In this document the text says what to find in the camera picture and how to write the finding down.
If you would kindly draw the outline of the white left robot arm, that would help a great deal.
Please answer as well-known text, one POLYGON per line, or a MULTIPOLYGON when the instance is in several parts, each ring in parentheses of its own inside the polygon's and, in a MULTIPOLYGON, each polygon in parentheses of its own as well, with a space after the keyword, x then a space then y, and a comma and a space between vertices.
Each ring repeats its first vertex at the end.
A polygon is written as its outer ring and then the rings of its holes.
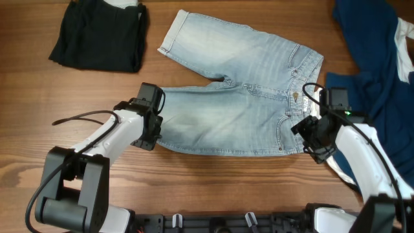
POLYGON ((37 222, 67 232, 134 232, 135 212, 109 203, 109 170, 132 145, 154 149, 162 117, 153 107, 116 107, 108 121, 83 142, 53 147, 46 156, 41 183, 28 202, 25 224, 37 222))

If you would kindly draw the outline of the light blue denim shorts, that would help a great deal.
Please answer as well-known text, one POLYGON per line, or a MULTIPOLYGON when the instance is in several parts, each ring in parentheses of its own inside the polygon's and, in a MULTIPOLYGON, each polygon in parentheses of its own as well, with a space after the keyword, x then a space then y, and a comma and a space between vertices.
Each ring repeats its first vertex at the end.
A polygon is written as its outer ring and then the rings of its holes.
POLYGON ((160 53, 210 80, 167 87, 158 143, 179 153, 240 157, 301 153, 291 129, 311 109, 303 85, 323 56, 248 25, 180 10, 160 53))

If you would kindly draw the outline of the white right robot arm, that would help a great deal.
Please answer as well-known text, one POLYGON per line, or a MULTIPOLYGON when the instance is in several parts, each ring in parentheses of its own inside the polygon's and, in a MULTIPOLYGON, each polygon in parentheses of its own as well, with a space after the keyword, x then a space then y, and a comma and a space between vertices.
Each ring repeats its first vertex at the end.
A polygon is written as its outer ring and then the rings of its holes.
POLYGON ((304 152, 316 163, 340 151, 356 178, 364 206, 356 216, 331 205, 309 204, 306 228, 313 232, 412 232, 413 189, 398 174, 376 136, 375 128, 335 119, 308 116, 292 127, 304 152))

